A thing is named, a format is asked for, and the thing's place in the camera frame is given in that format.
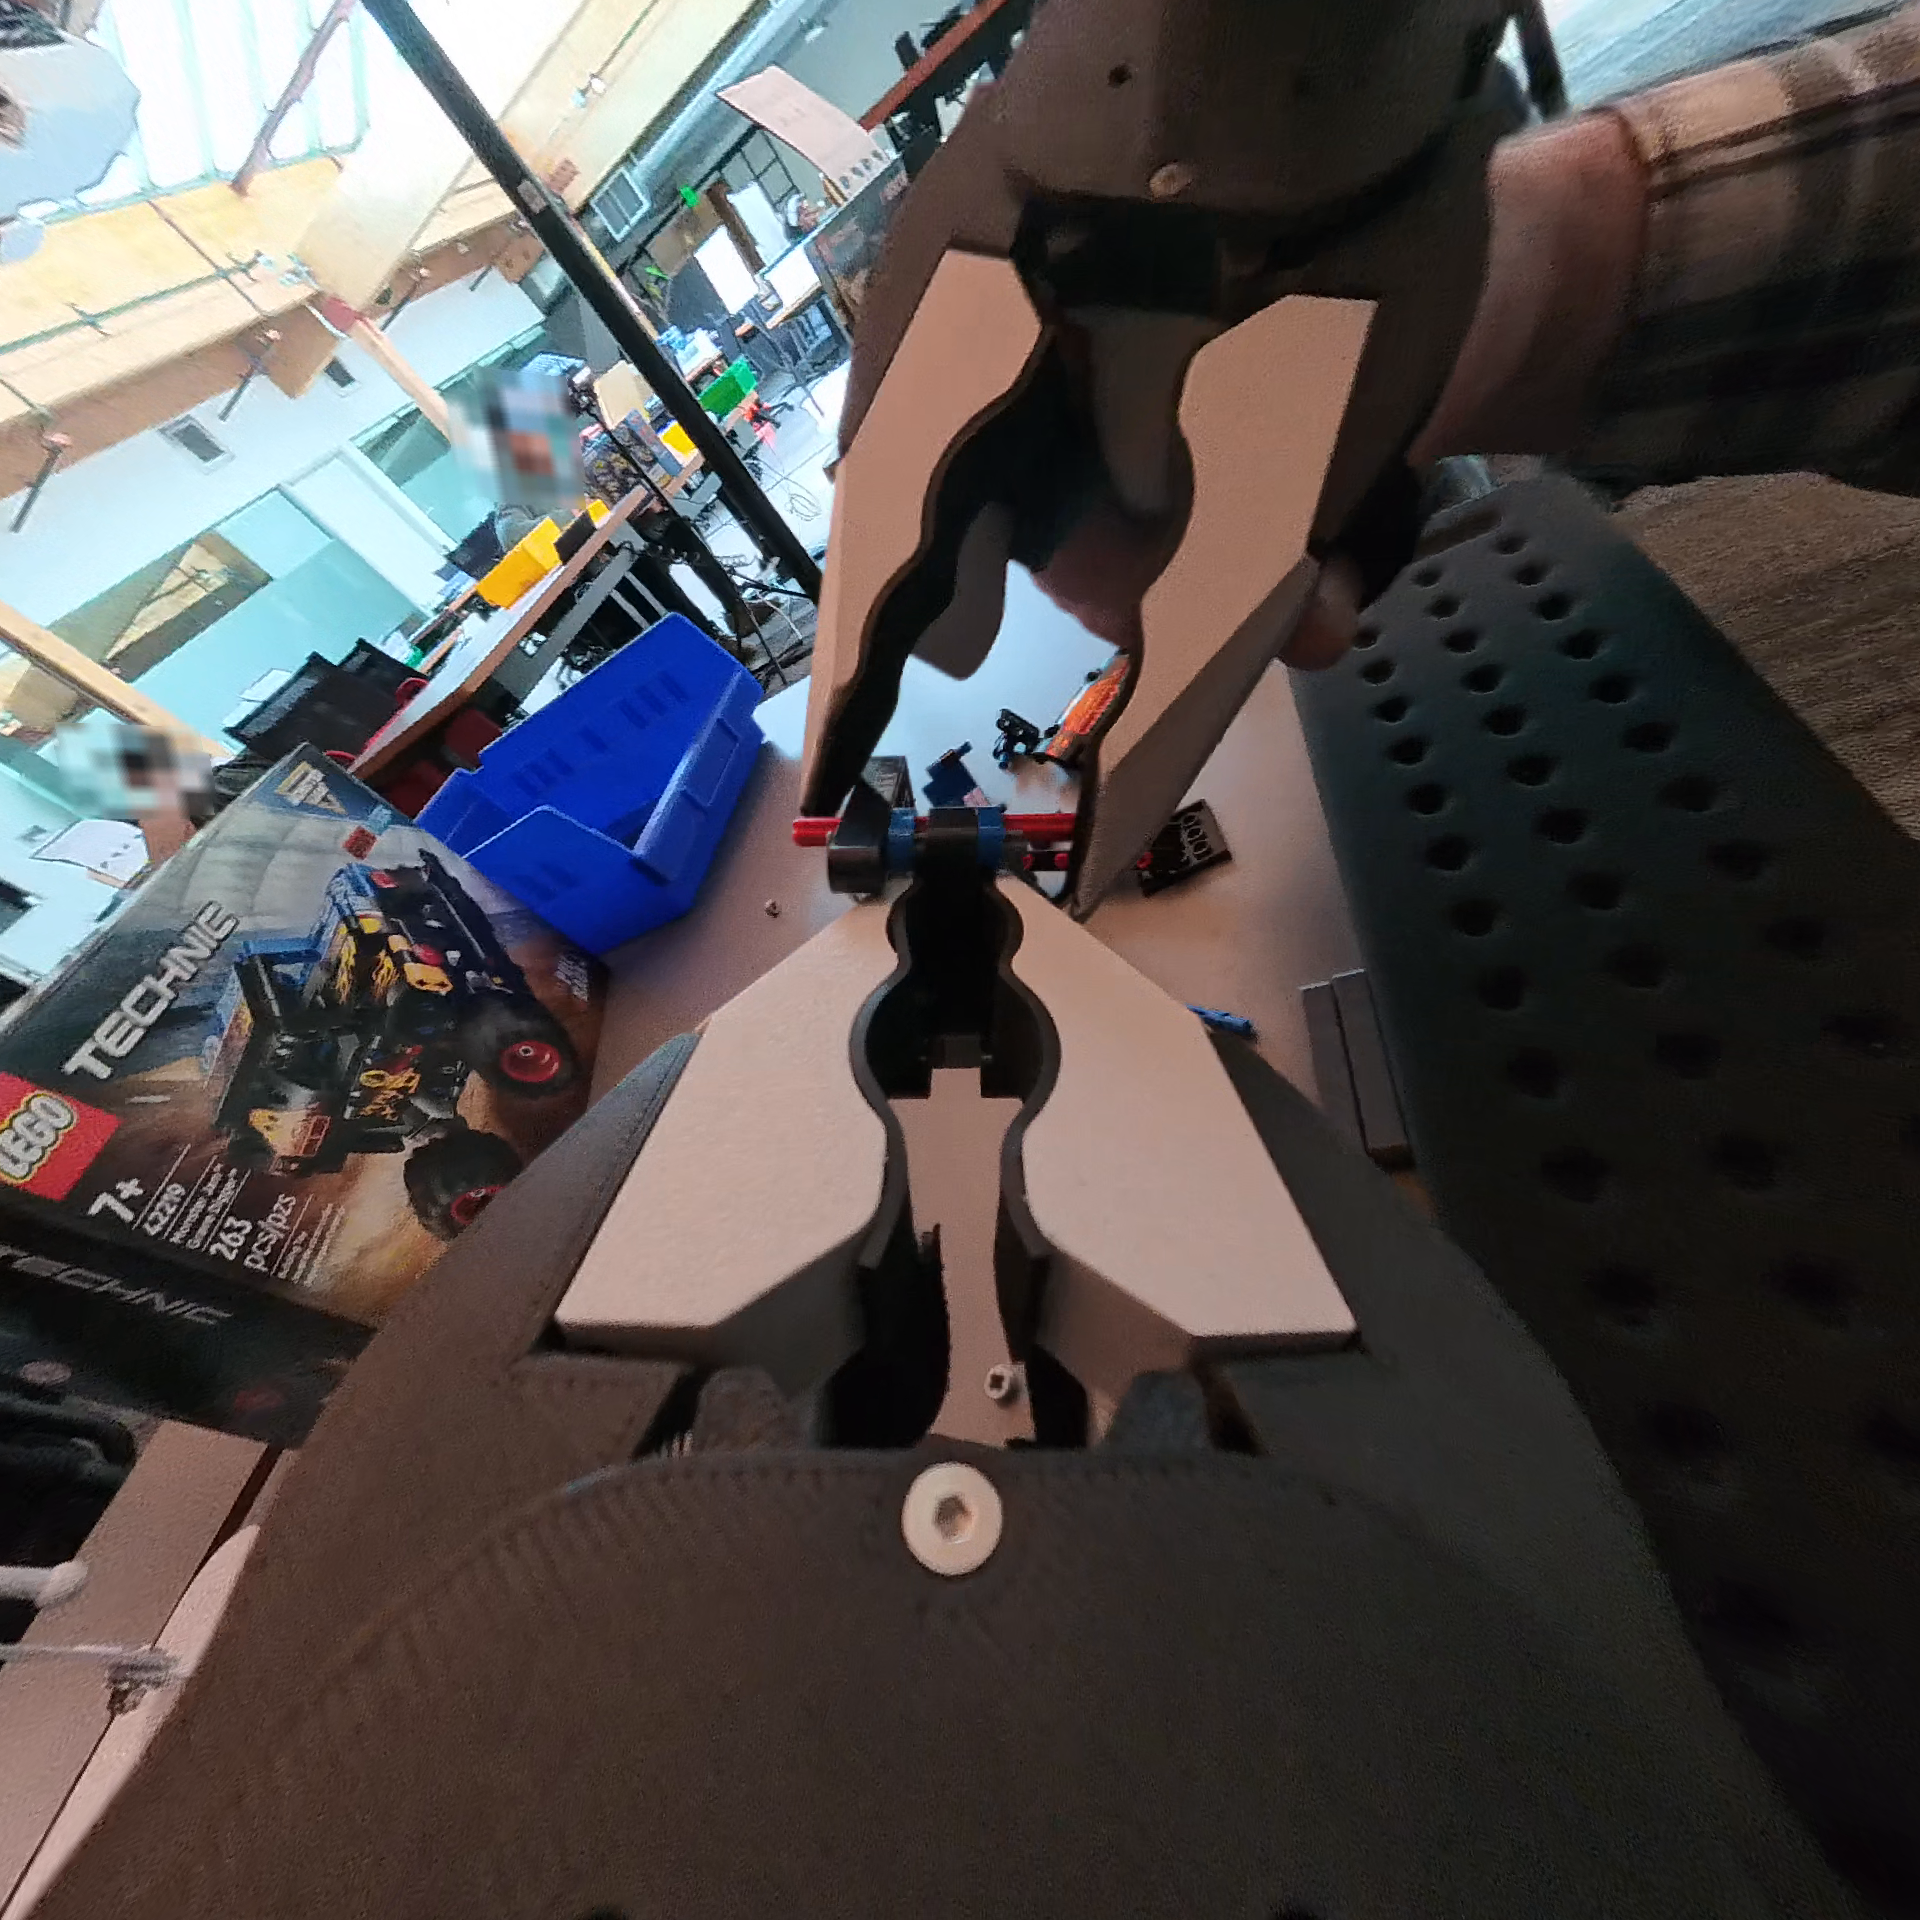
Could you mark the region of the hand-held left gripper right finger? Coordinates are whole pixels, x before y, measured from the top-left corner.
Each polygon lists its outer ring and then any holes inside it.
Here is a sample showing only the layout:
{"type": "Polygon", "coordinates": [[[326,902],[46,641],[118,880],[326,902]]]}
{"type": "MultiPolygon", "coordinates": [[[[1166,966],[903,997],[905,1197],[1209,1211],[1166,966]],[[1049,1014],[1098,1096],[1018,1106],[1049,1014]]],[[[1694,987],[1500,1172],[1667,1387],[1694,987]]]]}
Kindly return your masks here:
{"type": "Polygon", "coordinates": [[[1030,888],[1001,983],[1038,1024],[1001,1156],[1010,1352],[1117,1403],[1135,1380],[1321,1354],[1356,1314],[1205,1022],[1030,888]]]}

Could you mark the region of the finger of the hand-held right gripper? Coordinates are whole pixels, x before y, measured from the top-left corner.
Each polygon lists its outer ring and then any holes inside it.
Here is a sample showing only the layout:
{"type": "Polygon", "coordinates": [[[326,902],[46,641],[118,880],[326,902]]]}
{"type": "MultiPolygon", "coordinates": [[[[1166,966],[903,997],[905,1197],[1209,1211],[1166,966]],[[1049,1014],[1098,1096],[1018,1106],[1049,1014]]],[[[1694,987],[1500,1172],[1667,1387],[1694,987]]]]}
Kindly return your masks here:
{"type": "Polygon", "coordinates": [[[1183,532],[1141,602],[1129,692],[1082,785],[1069,911],[1088,919],[1176,814],[1308,602],[1310,540],[1376,303],[1288,295],[1181,385],[1183,532]]]}
{"type": "Polygon", "coordinates": [[[802,750],[808,814],[839,812],[911,657],[964,680],[999,635],[1012,511],[991,427],[1041,346],[1010,258],[944,253],[837,468],[802,750]]]}

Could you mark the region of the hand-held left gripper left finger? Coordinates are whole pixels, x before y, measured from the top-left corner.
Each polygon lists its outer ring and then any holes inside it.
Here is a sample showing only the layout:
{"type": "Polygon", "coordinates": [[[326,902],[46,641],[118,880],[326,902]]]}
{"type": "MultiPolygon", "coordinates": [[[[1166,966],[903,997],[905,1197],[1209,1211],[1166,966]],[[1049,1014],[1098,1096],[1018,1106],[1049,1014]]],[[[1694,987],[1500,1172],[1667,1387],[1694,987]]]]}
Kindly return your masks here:
{"type": "Polygon", "coordinates": [[[849,907],[705,1020],[563,1286],[571,1349],[762,1370],[834,1444],[927,1434],[946,1308],[867,1053],[888,915],[849,907]]]}

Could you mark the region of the black connector with red axle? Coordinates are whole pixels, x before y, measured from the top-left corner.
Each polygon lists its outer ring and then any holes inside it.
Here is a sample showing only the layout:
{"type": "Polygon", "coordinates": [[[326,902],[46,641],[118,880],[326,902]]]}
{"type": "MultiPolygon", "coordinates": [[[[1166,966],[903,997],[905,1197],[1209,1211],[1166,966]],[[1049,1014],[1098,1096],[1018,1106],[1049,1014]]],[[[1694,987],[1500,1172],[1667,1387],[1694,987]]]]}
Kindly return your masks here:
{"type": "Polygon", "coordinates": [[[886,1100],[931,1094],[973,1069],[985,1098],[1032,1100],[1055,1051],[1012,974],[1020,907],[1049,905],[1036,876],[1069,863],[1074,814],[1001,804],[925,814],[857,783],[835,816],[802,814],[791,837],[822,849],[839,896],[876,900],[894,968],[853,1020],[851,1057],[886,1100]]]}

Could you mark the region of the person's right hand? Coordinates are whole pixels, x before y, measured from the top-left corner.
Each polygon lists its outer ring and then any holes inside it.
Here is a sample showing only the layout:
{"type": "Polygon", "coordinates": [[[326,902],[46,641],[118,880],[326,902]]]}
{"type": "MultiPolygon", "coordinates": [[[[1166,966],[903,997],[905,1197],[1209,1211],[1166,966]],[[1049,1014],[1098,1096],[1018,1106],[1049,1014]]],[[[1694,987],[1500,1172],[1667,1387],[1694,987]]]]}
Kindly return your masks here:
{"type": "MultiPolygon", "coordinates": [[[[1506,138],[1488,175],[1490,239],[1483,289],[1463,346],[1407,460],[1428,466],[1477,453],[1564,453],[1624,326],[1642,256],[1644,169],[1613,109],[1562,117],[1506,138]]],[[[1141,598],[1164,538],[1106,503],[1036,573],[1043,595],[1090,635],[1141,647],[1141,598]]],[[[1312,600],[1279,657],[1331,666],[1356,639],[1393,571],[1323,560],[1312,600]]]]}

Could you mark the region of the long grey toy beam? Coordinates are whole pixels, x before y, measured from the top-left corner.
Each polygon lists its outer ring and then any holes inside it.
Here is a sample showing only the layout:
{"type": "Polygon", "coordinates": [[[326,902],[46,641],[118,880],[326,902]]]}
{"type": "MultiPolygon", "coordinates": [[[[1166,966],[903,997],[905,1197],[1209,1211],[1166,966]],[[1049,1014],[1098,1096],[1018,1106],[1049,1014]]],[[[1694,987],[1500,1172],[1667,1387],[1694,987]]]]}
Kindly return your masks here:
{"type": "Polygon", "coordinates": [[[1385,1172],[1413,1170],[1413,1148],[1380,1012],[1362,970],[1331,977],[1331,1010],[1339,1028],[1343,1069],[1356,1141],[1385,1172]]]}
{"type": "Polygon", "coordinates": [[[1331,1127],[1364,1146],[1339,997],[1331,979],[1300,989],[1317,1106],[1331,1127]]]}

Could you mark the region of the black toy set box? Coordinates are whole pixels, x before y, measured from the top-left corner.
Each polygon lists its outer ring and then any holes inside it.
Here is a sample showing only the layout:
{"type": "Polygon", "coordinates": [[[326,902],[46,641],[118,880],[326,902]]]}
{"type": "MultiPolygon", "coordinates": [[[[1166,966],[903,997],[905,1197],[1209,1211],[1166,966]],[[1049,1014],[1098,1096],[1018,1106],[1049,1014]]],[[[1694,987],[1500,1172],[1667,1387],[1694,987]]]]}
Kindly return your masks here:
{"type": "Polygon", "coordinates": [[[849,202],[832,210],[828,220],[814,227],[804,241],[804,253],[814,274],[847,326],[859,319],[878,253],[905,188],[903,161],[900,155],[890,157],[849,202]]]}

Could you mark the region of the white easel board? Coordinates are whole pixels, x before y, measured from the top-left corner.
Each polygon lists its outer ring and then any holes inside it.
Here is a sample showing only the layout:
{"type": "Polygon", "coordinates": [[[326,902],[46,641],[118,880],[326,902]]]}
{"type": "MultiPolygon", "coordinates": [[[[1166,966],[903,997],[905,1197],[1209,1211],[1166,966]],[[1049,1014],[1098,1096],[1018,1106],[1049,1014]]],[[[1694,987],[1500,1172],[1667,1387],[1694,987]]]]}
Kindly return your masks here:
{"type": "Polygon", "coordinates": [[[896,159],[874,132],[777,64],[723,85],[715,95],[799,153],[839,202],[876,181],[896,159]]]}

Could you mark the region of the black orange flame panel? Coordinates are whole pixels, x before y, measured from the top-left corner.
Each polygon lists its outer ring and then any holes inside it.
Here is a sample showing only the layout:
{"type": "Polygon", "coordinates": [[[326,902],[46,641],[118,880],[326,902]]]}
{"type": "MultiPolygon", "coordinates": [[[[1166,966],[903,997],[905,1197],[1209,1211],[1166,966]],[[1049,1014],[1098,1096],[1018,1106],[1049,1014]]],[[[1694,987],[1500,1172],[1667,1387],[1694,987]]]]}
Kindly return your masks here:
{"type": "Polygon", "coordinates": [[[1104,731],[1109,709],[1125,694],[1133,659],[1115,651],[1098,672],[1088,672],[1059,721],[1043,734],[1041,756],[1074,769],[1104,731]]]}

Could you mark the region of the black pole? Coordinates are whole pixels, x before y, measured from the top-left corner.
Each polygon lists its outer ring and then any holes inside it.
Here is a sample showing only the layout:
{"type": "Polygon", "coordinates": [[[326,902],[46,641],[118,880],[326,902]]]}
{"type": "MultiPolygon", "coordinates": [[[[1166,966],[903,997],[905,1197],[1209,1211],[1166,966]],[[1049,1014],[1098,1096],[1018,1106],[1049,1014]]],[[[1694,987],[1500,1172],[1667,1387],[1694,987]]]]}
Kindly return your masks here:
{"type": "Polygon", "coordinates": [[[396,58],[406,64],[431,101],[482,163],[493,183],[526,216],[532,233],[561,268],[579,299],[602,322],[641,379],[676,420],[705,468],[715,476],[732,515],[748,530],[760,556],[773,563],[804,597],[818,602],[824,573],[804,542],[787,525],[762,490],[756,474],[732,447],[729,433],[705,412],[676,361],[647,330],[641,311],[626,286],[589,245],[585,229],[558,194],[515,150],[501,124],[484,109],[478,93],[439,41],[406,2],[367,2],[367,14],[381,27],[396,58]]]}

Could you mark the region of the blue plastic bin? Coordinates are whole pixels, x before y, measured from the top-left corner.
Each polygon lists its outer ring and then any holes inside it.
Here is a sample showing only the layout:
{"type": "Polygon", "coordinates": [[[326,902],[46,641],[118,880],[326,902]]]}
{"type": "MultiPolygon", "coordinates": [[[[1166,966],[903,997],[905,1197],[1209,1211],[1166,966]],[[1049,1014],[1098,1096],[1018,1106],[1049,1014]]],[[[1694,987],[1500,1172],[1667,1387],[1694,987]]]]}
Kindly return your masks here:
{"type": "Polygon", "coordinates": [[[455,771],[418,826],[596,956],[680,919],[762,748],[760,686],[670,614],[455,771]]]}

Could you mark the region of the toy truck set box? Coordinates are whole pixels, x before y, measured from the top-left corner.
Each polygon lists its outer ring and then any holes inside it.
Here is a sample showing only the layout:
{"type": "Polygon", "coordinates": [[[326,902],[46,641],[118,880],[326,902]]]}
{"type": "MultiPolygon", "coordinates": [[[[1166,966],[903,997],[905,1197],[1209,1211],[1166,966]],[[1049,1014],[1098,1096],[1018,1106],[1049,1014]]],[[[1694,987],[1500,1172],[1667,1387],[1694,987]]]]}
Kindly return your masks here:
{"type": "Polygon", "coordinates": [[[4,1380],[299,1444],[585,1113],[604,995],[342,764],[280,758],[4,1014],[4,1380]]]}

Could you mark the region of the black perforated surface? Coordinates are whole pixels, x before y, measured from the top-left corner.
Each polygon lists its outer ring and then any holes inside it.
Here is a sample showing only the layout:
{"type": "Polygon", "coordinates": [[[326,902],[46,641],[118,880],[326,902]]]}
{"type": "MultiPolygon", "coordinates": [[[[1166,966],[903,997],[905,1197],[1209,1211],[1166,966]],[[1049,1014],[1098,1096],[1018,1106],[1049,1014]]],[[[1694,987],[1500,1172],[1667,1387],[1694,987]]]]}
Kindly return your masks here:
{"type": "Polygon", "coordinates": [[[1916,845],[1572,482],[1298,684],[1415,1164],[1704,1667],[1916,1906],[1916,845]]]}

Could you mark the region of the long wooden table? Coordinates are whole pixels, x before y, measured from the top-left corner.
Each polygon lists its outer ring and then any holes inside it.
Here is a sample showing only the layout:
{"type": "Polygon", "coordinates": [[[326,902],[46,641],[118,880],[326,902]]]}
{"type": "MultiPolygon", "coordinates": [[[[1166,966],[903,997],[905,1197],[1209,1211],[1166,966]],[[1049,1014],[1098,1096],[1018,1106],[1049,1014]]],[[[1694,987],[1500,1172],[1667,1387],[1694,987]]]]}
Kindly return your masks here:
{"type": "Polygon", "coordinates": [[[631,556],[637,552],[635,519],[647,511],[647,501],[645,490],[631,492],[571,558],[515,604],[464,620],[457,637],[433,655],[420,686],[346,760],[348,771],[363,783],[387,775],[445,733],[460,709],[470,707],[491,682],[509,684],[513,696],[530,690],[546,661],[558,655],[579,622],[598,610],[631,569],[631,556]]]}

